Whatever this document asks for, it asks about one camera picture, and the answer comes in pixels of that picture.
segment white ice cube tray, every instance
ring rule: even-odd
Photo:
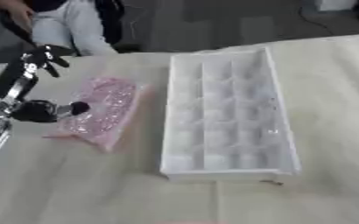
[[[162,173],[268,179],[299,170],[267,48],[172,57]]]

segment white tablecloth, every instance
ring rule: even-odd
[[[294,181],[169,182],[158,160],[170,54],[78,58],[61,79],[42,72],[30,97],[66,102],[87,77],[115,75],[150,83],[153,100],[114,154],[16,123],[0,151],[0,224],[359,223],[359,36],[267,45],[303,165]]]

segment person's hand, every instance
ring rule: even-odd
[[[15,23],[26,31],[32,30],[31,16],[35,13],[23,1],[10,0],[7,3],[7,10]]]

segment robot finger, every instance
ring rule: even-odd
[[[54,56],[51,61],[61,67],[69,67],[69,63],[60,57]]]
[[[54,78],[60,77],[59,72],[57,72],[57,70],[49,63],[46,64],[45,70]]]
[[[46,52],[50,52],[55,56],[72,56],[74,55],[74,50],[58,46],[58,45],[45,45]]]

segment cable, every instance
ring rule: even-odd
[[[315,21],[311,21],[309,20],[307,17],[305,17],[304,15],[304,7],[301,5],[299,7],[298,10],[298,15],[300,18],[302,18],[302,20],[304,20],[305,22],[312,24],[312,25],[317,25],[319,27],[321,27],[322,29],[324,29],[329,35],[334,36],[334,33],[329,29],[328,26],[326,26],[325,24],[319,23],[319,22],[315,22]]]

